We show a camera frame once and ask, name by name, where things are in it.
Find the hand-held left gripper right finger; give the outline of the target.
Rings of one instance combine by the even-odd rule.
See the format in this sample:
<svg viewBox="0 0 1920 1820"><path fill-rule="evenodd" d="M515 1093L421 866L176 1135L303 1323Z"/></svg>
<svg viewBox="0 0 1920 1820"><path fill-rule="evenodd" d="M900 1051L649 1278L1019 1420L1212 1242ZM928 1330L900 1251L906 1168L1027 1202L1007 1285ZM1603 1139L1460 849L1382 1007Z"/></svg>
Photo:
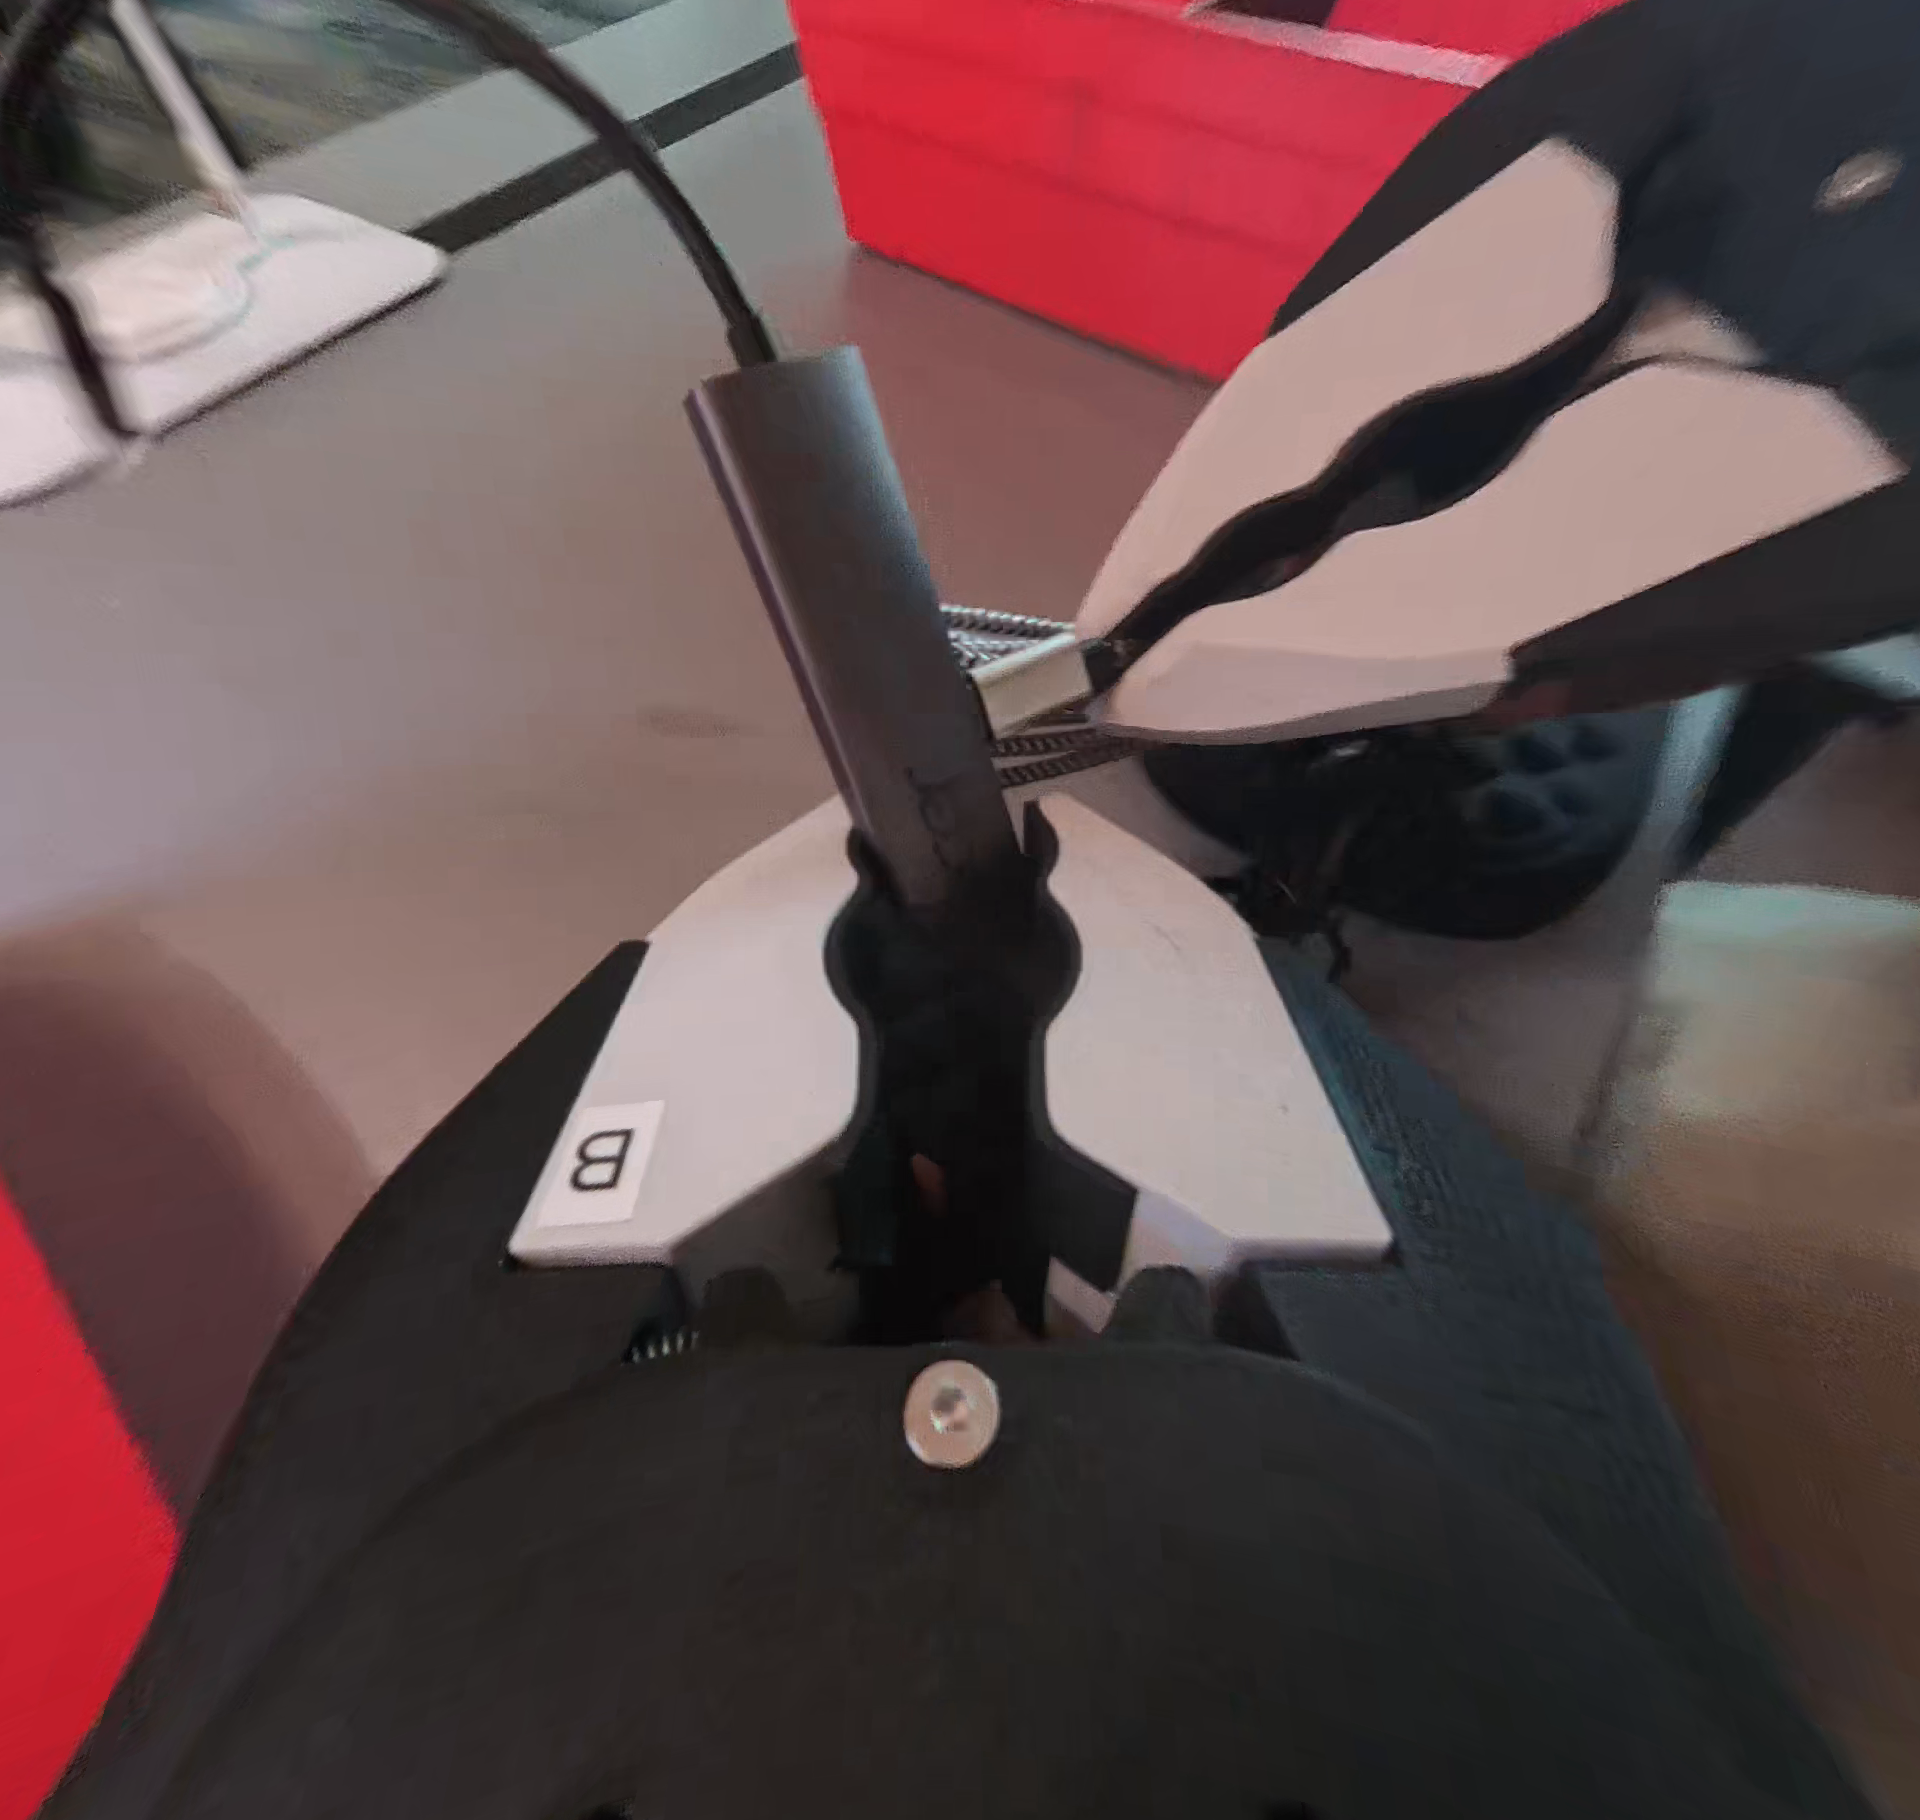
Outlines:
<svg viewBox="0 0 1920 1820"><path fill-rule="evenodd" d="M1064 991L1038 1036L1049 1318L1105 1327L1147 1269L1374 1269L1395 1235L1256 932L1082 800L1023 808Z"/></svg>

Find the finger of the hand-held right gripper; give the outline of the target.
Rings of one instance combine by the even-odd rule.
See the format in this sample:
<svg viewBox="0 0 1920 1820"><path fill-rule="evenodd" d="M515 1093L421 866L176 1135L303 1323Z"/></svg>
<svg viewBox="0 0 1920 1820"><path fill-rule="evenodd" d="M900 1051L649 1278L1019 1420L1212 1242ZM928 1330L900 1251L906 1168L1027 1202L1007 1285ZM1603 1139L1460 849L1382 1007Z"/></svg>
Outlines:
<svg viewBox="0 0 1920 1820"><path fill-rule="evenodd" d="M1619 336L1618 179L1543 141L1256 345L1147 488L1076 615L1155 645L1358 526L1475 484Z"/></svg>
<svg viewBox="0 0 1920 1820"><path fill-rule="evenodd" d="M1677 701L1909 633L1909 471L1832 393L1640 363L1504 471L1201 608L1098 702L1162 744Z"/></svg>

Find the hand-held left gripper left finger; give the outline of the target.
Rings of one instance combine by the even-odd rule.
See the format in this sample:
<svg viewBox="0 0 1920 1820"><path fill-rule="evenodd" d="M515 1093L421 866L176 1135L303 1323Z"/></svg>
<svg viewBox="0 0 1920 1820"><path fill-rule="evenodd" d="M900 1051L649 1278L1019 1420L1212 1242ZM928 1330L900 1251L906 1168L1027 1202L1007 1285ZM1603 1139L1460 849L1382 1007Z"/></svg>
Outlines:
<svg viewBox="0 0 1920 1820"><path fill-rule="evenodd" d="M855 1127L860 1043L826 954L853 893L849 815L826 800L659 920L515 1261L832 1269L828 1173Z"/></svg>

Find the red plastic bin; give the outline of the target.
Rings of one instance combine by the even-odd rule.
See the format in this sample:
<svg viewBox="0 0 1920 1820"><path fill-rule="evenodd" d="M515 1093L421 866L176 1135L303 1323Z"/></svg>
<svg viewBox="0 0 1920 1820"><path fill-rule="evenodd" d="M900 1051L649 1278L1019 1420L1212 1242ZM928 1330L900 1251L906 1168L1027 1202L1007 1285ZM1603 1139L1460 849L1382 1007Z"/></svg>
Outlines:
<svg viewBox="0 0 1920 1820"><path fill-rule="evenodd" d="M56 1788L145 1638L176 1521L3 1199L3 1814Z"/></svg>
<svg viewBox="0 0 1920 1820"><path fill-rule="evenodd" d="M1625 0L783 0L847 235L1225 379L1406 155Z"/></svg>

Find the black padded wrist rest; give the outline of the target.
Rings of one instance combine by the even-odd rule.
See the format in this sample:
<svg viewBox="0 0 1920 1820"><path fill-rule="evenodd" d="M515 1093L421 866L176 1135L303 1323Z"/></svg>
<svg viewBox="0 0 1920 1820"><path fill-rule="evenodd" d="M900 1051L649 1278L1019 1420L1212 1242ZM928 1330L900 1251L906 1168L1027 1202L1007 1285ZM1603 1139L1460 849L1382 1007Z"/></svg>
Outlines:
<svg viewBox="0 0 1920 1820"><path fill-rule="evenodd" d="M1212 883L1267 938L1343 919L1517 941L1579 911L1644 825L1667 706L1509 729L1397 727L1301 744L1158 746L1158 795L1237 852Z"/></svg>

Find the white panel stand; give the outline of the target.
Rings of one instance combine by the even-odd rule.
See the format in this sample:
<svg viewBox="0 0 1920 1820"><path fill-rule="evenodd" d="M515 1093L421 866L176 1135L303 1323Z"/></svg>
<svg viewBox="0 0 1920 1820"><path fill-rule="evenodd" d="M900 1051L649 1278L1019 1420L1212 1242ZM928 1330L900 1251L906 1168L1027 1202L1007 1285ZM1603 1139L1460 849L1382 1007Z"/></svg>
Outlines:
<svg viewBox="0 0 1920 1820"><path fill-rule="evenodd" d="M250 194L147 0L107 10L203 195L70 274L127 441L142 443L421 298L447 253L311 199ZM44 304L3 298L3 506L70 488L119 450Z"/></svg>

